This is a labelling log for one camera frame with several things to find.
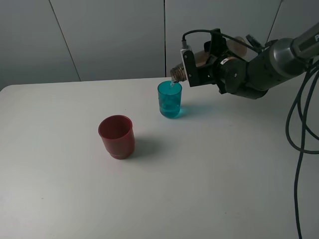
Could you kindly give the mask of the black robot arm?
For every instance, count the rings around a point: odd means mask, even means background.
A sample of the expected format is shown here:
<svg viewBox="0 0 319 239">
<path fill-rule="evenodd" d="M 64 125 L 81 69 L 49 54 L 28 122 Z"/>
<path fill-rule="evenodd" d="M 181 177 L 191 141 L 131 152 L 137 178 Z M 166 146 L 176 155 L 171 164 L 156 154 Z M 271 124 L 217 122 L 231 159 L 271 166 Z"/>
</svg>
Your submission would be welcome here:
<svg viewBox="0 0 319 239">
<path fill-rule="evenodd" d="M 217 85 L 221 94 L 249 99 L 263 97 L 269 89 L 301 75 L 319 54 L 319 26 L 300 36 L 268 43 L 247 62 L 229 48 L 210 54 L 198 68 L 200 85 Z"/>
</svg>

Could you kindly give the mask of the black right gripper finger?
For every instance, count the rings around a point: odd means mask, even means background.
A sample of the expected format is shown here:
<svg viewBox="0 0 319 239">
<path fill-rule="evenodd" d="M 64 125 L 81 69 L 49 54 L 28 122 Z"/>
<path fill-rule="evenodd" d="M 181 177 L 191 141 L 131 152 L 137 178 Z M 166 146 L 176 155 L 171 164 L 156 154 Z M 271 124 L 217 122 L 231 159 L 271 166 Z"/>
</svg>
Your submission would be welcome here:
<svg viewBox="0 0 319 239">
<path fill-rule="evenodd" d="M 221 57 L 225 55 L 227 51 L 227 43 L 226 39 L 219 35 L 221 33 L 220 28 L 216 28 L 212 30 L 213 32 L 217 32 L 218 34 L 212 34 L 211 40 L 204 43 L 204 53 L 206 54 L 207 59 L 211 56 Z"/>
</svg>

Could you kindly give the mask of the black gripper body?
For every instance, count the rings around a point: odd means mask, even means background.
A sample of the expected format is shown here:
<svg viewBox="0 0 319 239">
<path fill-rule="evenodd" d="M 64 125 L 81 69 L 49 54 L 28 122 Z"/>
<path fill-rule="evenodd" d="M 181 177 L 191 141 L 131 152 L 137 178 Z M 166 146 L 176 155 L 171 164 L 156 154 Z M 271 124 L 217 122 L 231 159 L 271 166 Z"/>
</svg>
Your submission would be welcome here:
<svg viewBox="0 0 319 239">
<path fill-rule="evenodd" d="M 216 85 L 220 93 L 236 94 L 246 78 L 247 62 L 233 55 L 211 56 L 199 67 L 199 85 Z"/>
</svg>

